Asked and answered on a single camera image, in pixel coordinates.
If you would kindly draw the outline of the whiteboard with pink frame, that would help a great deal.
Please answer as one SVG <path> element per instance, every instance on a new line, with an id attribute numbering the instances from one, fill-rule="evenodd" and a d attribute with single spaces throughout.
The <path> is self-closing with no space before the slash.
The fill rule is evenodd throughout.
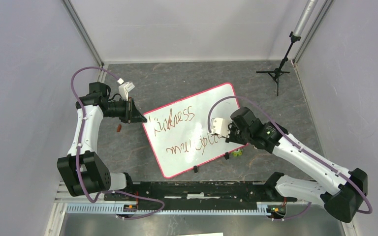
<path id="1" fill-rule="evenodd" d="M 172 178 L 241 148 L 208 132 L 212 118 L 226 120 L 239 108 L 231 83 L 224 83 L 144 114 L 145 133 L 165 178 Z"/>

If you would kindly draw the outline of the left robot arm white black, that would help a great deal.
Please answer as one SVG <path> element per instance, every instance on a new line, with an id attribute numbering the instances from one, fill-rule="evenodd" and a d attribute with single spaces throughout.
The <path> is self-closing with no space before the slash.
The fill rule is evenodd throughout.
<path id="1" fill-rule="evenodd" d="M 118 80 L 118 101 L 111 100 L 110 87 L 101 82 L 89 85 L 89 93 L 76 103 L 77 126 L 65 157 L 57 160 L 57 168 L 71 196 L 83 196 L 116 190 L 122 200 L 130 200 L 135 187 L 127 173 L 111 174 L 97 154 L 97 140 L 103 118 L 118 118 L 122 123 L 145 123 L 147 119 L 137 110 L 128 93 L 132 82 Z"/>

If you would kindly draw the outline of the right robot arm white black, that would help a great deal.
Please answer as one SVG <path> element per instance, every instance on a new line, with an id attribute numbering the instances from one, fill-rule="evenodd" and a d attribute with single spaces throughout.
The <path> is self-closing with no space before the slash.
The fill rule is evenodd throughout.
<path id="1" fill-rule="evenodd" d="M 360 168 L 349 170 L 308 149 L 284 127 L 262 123 L 247 107 L 236 110 L 230 120 L 215 118 L 214 132 L 227 143 L 250 144 L 293 164 L 313 180 L 300 180 L 273 173 L 267 180 L 265 196 L 276 201 L 293 197 L 322 206 L 331 216 L 345 223 L 352 221 L 368 194 L 368 175 Z"/>

